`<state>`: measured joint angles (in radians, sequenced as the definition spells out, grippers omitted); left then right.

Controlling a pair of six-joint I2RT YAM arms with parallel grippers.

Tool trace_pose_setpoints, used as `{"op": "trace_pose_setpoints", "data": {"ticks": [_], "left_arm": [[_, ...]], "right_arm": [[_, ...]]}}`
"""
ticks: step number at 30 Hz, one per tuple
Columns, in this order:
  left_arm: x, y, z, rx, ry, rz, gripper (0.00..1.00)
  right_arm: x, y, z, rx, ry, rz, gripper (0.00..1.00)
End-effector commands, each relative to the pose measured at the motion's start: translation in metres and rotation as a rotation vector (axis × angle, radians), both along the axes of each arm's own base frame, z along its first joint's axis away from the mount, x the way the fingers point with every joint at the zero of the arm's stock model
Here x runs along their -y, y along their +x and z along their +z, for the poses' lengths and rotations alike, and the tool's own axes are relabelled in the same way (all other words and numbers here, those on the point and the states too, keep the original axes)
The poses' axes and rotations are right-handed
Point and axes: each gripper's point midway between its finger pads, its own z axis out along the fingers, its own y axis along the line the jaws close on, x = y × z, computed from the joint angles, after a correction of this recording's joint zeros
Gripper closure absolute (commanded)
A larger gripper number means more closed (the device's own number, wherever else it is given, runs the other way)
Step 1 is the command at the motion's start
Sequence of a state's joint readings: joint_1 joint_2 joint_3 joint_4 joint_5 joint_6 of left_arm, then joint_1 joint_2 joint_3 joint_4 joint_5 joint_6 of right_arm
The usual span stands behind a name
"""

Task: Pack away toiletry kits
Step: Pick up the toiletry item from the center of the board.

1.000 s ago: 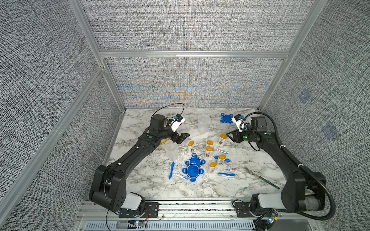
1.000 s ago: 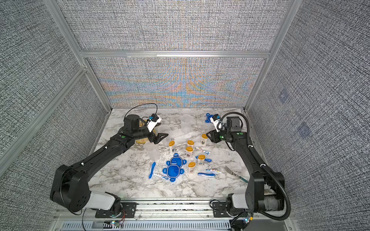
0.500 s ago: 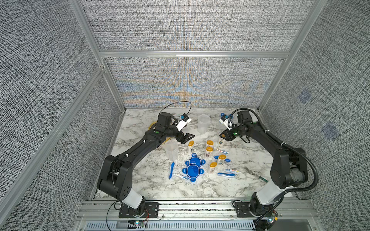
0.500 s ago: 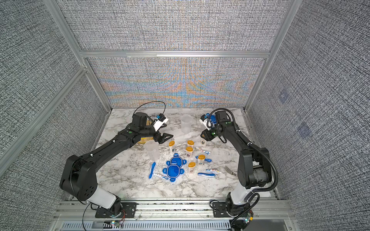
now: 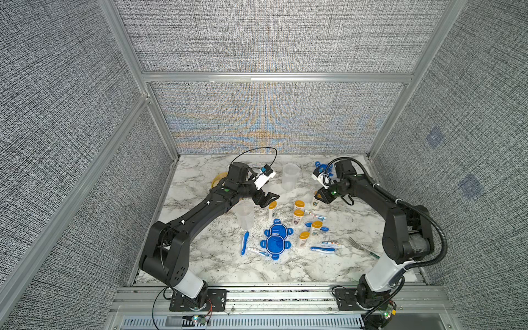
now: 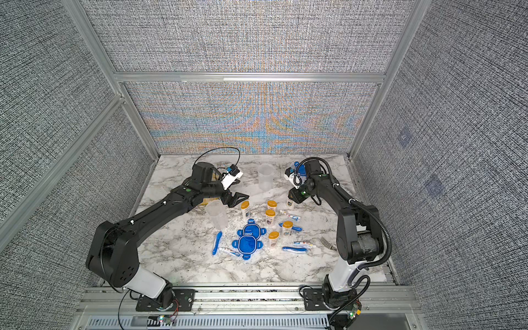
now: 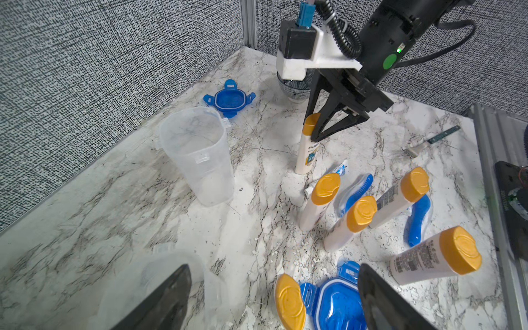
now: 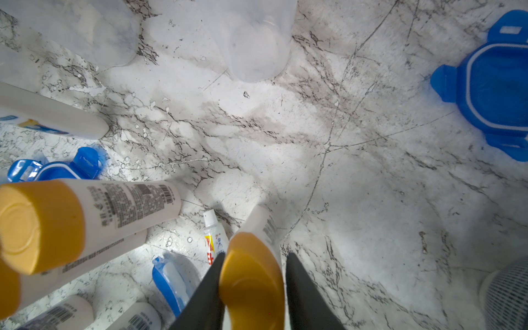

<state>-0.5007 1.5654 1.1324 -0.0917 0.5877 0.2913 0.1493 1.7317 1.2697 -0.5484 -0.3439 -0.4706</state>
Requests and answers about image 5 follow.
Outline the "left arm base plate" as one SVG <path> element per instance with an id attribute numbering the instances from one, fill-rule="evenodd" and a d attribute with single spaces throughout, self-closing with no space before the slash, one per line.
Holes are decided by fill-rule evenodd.
<path id="1" fill-rule="evenodd" d="M 207 289 L 196 298 L 190 298 L 179 291 L 172 294 L 170 312 L 224 312 L 227 302 L 227 290 Z"/>

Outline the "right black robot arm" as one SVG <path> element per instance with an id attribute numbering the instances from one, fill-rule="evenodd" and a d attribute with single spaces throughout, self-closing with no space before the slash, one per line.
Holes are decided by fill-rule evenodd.
<path id="1" fill-rule="evenodd" d="M 448 252 L 448 240 L 424 206 L 414 206 L 381 187 L 360 161 L 339 157 L 319 164 L 312 177 L 320 183 L 315 198 L 331 204 L 341 198 L 352 205 L 355 198 L 372 207 L 385 221 L 383 253 L 375 266 L 360 277 L 357 304 L 368 313 L 386 305 L 404 284 L 411 269 L 436 265 Z"/>

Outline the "clear container back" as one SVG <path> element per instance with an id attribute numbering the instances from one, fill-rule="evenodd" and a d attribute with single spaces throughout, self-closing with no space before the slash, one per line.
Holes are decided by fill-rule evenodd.
<path id="1" fill-rule="evenodd" d="M 288 163 L 283 167 L 282 188 L 289 192 L 296 187 L 298 178 L 301 174 L 301 168 L 296 164 Z"/>

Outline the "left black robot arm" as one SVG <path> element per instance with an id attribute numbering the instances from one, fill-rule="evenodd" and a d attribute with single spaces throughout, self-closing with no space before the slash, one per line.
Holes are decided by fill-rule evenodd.
<path id="1" fill-rule="evenodd" d="M 150 227 L 139 268 L 186 297 L 193 307 L 203 307 L 208 302 L 208 284 L 189 270 L 191 243 L 242 199 L 262 208 L 276 201 L 279 195 L 262 189 L 275 175 L 268 164 L 256 172 L 245 163 L 232 162 L 227 176 L 198 205 L 177 219 L 157 221 Z"/>

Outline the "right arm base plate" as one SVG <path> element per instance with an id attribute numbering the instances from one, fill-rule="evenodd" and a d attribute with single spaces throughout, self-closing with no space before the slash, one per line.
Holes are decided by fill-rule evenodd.
<path id="1" fill-rule="evenodd" d="M 356 293 L 355 287 L 335 286 L 331 288 L 331 295 L 335 298 L 338 310 L 341 312 L 369 311 L 384 302 L 392 292 Z"/>

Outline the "orange cap bottle small back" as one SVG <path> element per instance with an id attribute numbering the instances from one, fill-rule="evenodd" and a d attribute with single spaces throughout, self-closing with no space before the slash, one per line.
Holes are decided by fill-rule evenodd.
<path id="1" fill-rule="evenodd" d="M 305 202 L 302 200 L 296 200 L 294 202 L 294 209 L 295 210 L 304 210 L 305 209 Z"/>

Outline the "blue lid back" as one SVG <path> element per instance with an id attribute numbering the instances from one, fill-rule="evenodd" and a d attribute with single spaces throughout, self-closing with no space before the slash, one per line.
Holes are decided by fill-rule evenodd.
<path id="1" fill-rule="evenodd" d="M 315 162 L 315 169 L 313 171 L 313 175 L 318 177 L 322 173 L 327 173 L 329 177 L 334 176 L 334 165 L 328 165 L 326 163 L 321 162 Z"/>

